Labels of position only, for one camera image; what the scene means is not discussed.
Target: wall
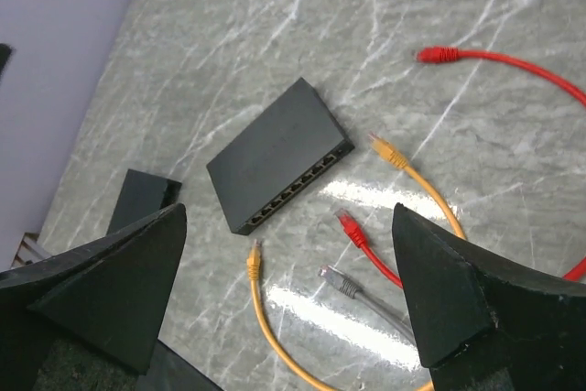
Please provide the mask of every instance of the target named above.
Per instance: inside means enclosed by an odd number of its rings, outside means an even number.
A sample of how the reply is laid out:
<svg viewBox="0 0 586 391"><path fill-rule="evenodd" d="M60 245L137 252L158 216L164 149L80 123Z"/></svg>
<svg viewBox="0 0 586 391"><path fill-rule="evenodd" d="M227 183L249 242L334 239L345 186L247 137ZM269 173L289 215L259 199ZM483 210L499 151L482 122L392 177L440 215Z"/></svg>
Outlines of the wall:
<svg viewBox="0 0 586 391"><path fill-rule="evenodd" d="M0 270L38 232L130 0L0 0Z"/></svg>

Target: marble surface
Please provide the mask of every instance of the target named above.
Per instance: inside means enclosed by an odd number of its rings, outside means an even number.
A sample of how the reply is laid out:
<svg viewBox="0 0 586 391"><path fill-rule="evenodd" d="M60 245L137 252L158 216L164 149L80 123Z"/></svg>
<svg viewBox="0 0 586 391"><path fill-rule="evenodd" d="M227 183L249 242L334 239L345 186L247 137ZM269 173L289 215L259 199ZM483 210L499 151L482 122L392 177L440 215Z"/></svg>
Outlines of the marble surface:
<svg viewBox="0 0 586 391"><path fill-rule="evenodd" d="M585 20L586 0L133 0L41 243L57 253L104 234L127 168L182 181L189 233L161 339L227 391L309 389L262 337L244 272L251 239L228 232L205 169L303 76L357 149L255 232L268 318L332 386L421 386L429 374L416 351L317 277L336 265L406 310L334 212L354 214L390 266L396 202L448 227L365 134L413 158L471 241L562 275L586 252L585 109L514 68L418 66L412 50L498 50L586 87Z"/></svg>

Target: red cable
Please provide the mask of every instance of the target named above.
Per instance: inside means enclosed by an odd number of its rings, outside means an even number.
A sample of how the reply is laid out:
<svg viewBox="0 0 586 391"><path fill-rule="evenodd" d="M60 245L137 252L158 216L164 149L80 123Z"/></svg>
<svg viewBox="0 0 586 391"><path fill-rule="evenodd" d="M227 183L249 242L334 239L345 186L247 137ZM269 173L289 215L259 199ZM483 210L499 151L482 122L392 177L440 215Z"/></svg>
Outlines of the red cable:
<svg viewBox="0 0 586 391"><path fill-rule="evenodd" d="M385 266L378 256L376 256L373 250L368 245L368 238L366 238L366 234L361 229L360 225L354 218L346 211L340 211L336 214L338 216L338 220L342 224L342 228L346 235L352 240L352 243L356 245L358 249L362 249L362 251L366 254L366 256L374 263L378 270L380 270L385 277L387 277L390 281L397 284L400 288L403 288L403 283L401 282L401 278L398 277L391 269Z"/></svg>
<svg viewBox="0 0 586 391"><path fill-rule="evenodd" d="M433 47L424 48L417 55L417 60L421 63L451 63L461 59L486 59L492 61L500 61L502 63L510 64L519 69L535 73L536 75L545 78L548 81L558 85L561 89L576 98L582 105L586 106L586 93L578 88L578 86L571 82L564 80L555 73L546 71L538 65L509 57L505 54L497 52L489 52L487 50L463 50L450 47ZM574 268L571 269L564 278L571 281L580 281L586 274L586 257L582 259Z"/></svg>

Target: yellow cable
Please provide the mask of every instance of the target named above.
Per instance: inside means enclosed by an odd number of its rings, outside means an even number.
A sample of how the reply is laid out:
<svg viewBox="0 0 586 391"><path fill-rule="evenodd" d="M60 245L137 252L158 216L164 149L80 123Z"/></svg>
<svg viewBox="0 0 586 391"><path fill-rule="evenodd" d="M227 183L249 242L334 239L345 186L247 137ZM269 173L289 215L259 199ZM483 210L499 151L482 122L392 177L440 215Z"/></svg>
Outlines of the yellow cable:
<svg viewBox="0 0 586 391"><path fill-rule="evenodd" d="M308 384L312 385L316 389L320 391L337 391L335 388L327 386L320 380L316 379L312 375L310 375L307 371L301 368L292 358L287 354L283 347L278 343L277 339L273 335L273 332L268 327L268 323L266 322L265 313L263 312L263 306L260 302L260 293L258 291L258 278L260 277L260 263L261 263L261 252L260 252L260 245L258 242L255 242L255 245L250 251L248 255L248 259L246 260L246 266L248 268L248 279L250 279L250 291L253 297L253 304L255 305L255 313L256 317L258 318L258 323L260 324L260 328L263 331L263 334L266 337L268 343L270 343L273 350L278 354L287 366L293 370L300 378L305 380Z"/></svg>
<svg viewBox="0 0 586 391"><path fill-rule="evenodd" d="M415 171L409 165L409 159L405 155L403 155L396 147L391 144L390 142L381 139L378 136L371 135L373 140L373 149L378 153L378 156L390 162L394 167L398 169L403 169L414 181L416 181L421 187L428 192L428 194L433 198L433 200L439 205L443 213L448 218L448 222L450 222L451 228L454 230L456 235L460 238L466 240L466 234L461 228L460 222L452 212L448 203L441 197L435 188L431 186L429 182L427 182L423 176ZM431 381L427 382L421 388L418 388L418 391L433 391L433 383Z"/></svg>

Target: tabletop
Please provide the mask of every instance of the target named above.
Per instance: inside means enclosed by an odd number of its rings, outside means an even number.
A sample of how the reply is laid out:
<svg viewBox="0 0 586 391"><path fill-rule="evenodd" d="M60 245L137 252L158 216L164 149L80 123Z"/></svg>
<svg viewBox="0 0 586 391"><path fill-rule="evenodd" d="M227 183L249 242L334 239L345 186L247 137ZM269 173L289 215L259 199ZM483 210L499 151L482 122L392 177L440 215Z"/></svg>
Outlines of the tabletop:
<svg viewBox="0 0 586 391"><path fill-rule="evenodd" d="M397 202L449 228L367 134L412 159L471 242L563 275L586 252L586 109L516 68L412 54L491 49L585 88L585 20L586 0L133 0L40 242L60 253L103 236L129 168L179 180L189 230L165 343L226 391L309 389L255 318L245 259L262 237L267 316L301 365L344 390L422 386L415 348L318 277L336 265L406 312L334 213L361 222L391 267ZM205 166L300 76L356 149L251 237L230 234Z"/></svg>

